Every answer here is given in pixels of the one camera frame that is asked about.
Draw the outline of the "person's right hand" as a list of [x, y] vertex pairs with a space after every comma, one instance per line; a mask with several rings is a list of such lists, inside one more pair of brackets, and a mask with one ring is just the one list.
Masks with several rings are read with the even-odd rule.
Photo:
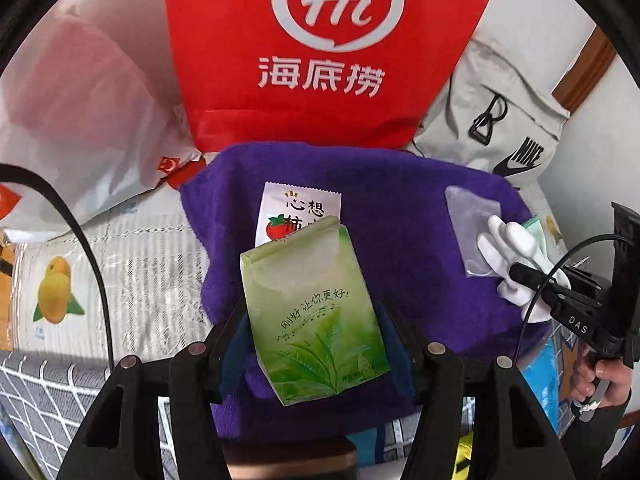
[[578, 344], [577, 360], [570, 378], [570, 396], [578, 402], [585, 402], [597, 389], [596, 380], [609, 382], [608, 390], [600, 403], [601, 408], [626, 404], [629, 400], [634, 371], [626, 367], [622, 360], [599, 360], [583, 341]]

